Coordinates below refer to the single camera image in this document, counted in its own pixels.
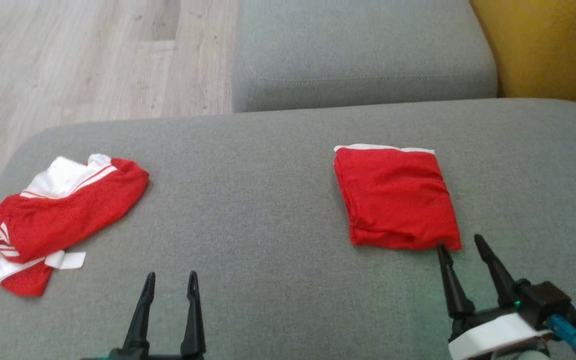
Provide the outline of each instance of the red fabric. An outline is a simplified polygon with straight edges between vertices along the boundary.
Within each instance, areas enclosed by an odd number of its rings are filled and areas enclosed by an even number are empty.
[[[334,172],[356,246],[461,250],[450,195],[429,152],[339,148]]]
[[[149,174],[134,161],[113,158],[111,163],[117,171],[64,198],[19,194],[5,198],[0,203],[0,227],[6,224],[9,243],[19,253],[5,258],[19,264],[43,258],[70,248],[123,217],[141,198]],[[52,269],[42,261],[5,278],[1,285],[18,296],[41,296]]]

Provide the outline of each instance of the gray sofa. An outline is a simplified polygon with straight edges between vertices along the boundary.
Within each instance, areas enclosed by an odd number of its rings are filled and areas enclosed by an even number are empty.
[[[131,158],[143,198],[75,250],[43,297],[0,288],[0,360],[104,356],[120,346],[157,272],[152,353],[178,353],[188,272],[199,274],[206,359],[449,359],[434,251],[354,247],[333,147],[436,150],[464,249],[462,285],[496,303],[472,241],[482,233],[515,278],[551,280],[576,306],[576,103],[484,99],[88,123],[46,130],[16,152],[0,201],[57,157]],[[556,359],[572,358],[555,344]]]
[[[235,112],[494,98],[468,0],[242,0]]]

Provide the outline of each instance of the gray fabric surface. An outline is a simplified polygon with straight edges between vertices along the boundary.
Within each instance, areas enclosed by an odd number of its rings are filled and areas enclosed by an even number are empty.
[[[103,356],[121,346],[157,273],[151,351],[176,353],[199,274],[207,359],[450,358],[434,251],[356,248],[333,146],[435,149],[464,250],[455,269],[479,309],[496,303],[473,234],[516,278],[550,280],[576,305],[576,104],[488,99],[251,112],[58,127],[0,179],[0,201],[58,155],[131,158],[143,198],[75,250],[39,299],[0,289],[0,360]],[[555,358],[572,358],[555,346]]]
[[[235,112],[494,98],[468,0],[242,0]]]

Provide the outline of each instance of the crumpled red and white garment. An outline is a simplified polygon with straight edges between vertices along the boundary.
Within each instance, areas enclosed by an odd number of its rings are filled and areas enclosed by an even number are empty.
[[[354,144],[334,148],[334,172],[357,246],[434,249],[462,242],[434,150]]]
[[[77,269],[85,252],[64,250],[118,221],[141,198],[149,174],[136,162],[57,157],[21,193],[0,203],[0,285],[42,296],[53,269]]]

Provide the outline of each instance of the gray seat cushion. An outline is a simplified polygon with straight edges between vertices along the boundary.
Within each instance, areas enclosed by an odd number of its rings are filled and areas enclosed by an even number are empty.
[[[576,103],[488,99],[46,130],[19,148],[0,201],[58,155],[135,159],[143,198],[75,250],[42,298],[0,288],[0,360],[79,359],[120,346],[146,275],[157,273],[149,338],[176,353],[199,274],[207,359],[448,359],[451,321],[435,251],[353,247],[333,147],[436,150],[464,250],[462,285],[496,304],[473,234],[515,278],[550,280],[576,305]],[[555,346],[560,359],[569,349]]]
[[[494,98],[467,0],[242,0],[235,112]]]

